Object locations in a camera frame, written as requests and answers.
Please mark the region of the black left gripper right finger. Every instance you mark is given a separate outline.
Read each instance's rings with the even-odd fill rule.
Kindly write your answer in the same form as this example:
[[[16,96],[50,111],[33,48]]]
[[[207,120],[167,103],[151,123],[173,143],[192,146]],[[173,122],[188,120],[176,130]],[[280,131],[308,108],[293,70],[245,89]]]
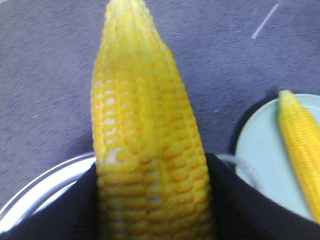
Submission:
[[[320,226],[278,205],[206,154],[219,240],[318,240]]]

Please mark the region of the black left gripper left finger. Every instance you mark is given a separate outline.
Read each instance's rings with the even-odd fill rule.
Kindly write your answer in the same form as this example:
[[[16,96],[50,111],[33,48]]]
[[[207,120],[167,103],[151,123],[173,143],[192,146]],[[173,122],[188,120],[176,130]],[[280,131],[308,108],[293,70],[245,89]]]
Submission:
[[[96,240],[97,173],[93,165],[57,200],[0,234],[2,240]]]

